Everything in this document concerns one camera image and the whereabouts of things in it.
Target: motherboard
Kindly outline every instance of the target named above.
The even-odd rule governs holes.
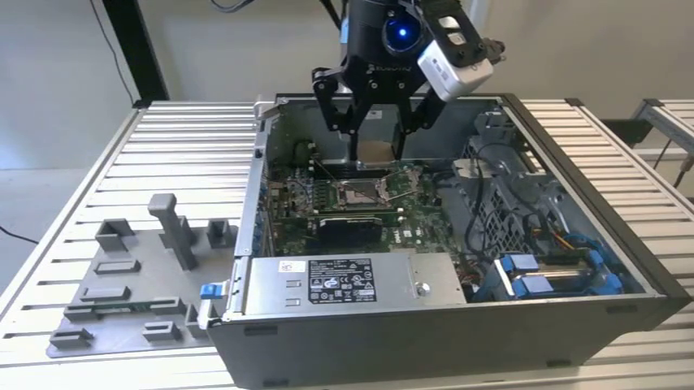
[[[273,173],[275,256],[460,252],[424,164],[397,162],[369,177],[351,176],[339,179],[312,160],[307,167]]]

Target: power supply label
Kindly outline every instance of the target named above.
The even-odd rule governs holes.
[[[308,299],[313,304],[375,302],[371,259],[309,260]]]

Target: blue latch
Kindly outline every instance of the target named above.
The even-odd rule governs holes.
[[[222,286],[216,283],[202,284],[198,288],[200,299],[221,299],[222,297]]]

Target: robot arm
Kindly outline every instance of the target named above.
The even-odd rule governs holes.
[[[504,46],[479,37],[455,0],[352,0],[348,28],[341,65],[312,74],[327,128],[349,136],[355,161],[359,127],[372,105],[396,105],[392,151],[400,159],[408,134],[429,128],[445,102],[491,77]],[[412,110],[409,98],[427,81],[431,88]],[[345,111],[332,102],[340,83],[352,92]]]

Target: aluminum extrusion table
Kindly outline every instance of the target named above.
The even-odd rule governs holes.
[[[694,154],[694,100],[644,99],[632,117],[646,119],[687,154]]]
[[[583,106],[523,101],[618,214],[694,295],[694,210]],[[154,102],[133,110],[0,297],[0,386],[8,388],[234,388],[213,348],[45,356],[96,253],[98,222],[126,218],[158,228],[146,212],[173,192],[193,226],[238,222],[255,138],[251,103]],[[694,384],[694,304],[655,331],[622,336],[577,368],[468,375],[320,389],[687,388]]]

